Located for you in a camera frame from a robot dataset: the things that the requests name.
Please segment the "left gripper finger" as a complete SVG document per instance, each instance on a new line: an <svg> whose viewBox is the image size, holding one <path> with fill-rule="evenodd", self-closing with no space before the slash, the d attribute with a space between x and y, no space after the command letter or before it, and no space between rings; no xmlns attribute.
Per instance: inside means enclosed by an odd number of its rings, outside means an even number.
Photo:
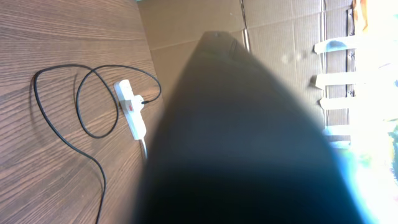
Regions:
<svg viewBox="0 0 398 224"><path fill-rule="evenodd" d="M132 222L363 221L292 94L229 33L204 33L150 145Z"/></svg>

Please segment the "white power strip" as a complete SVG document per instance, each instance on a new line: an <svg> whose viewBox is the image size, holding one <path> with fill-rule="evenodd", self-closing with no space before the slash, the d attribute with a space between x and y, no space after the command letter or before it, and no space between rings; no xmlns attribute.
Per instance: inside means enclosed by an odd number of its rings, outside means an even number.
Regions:
<svg viewBox="0 0 398 224"><path fill-rule="evenodd" d="M114 88L134 139L143 140L147 133L141 115L141 110L144 108L143 97L133 93L129 80L115 83Z"/></svg>

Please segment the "Galaxy smartphone blue screen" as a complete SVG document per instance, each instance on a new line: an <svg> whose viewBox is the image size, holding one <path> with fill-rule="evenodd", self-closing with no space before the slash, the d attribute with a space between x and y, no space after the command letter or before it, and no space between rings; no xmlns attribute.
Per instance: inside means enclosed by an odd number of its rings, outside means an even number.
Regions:
<svg viewBox="0 0 398 224"><path fill-rule="evenodd" d="M315 86L349 85L353 95L322 98L324 110L347 109L348 125L326 136L350 156L349 179L365 223L397 223L397 0L354 1L354 32L315 44L317 54L352 50L354 71L316 75Z"/></svg>

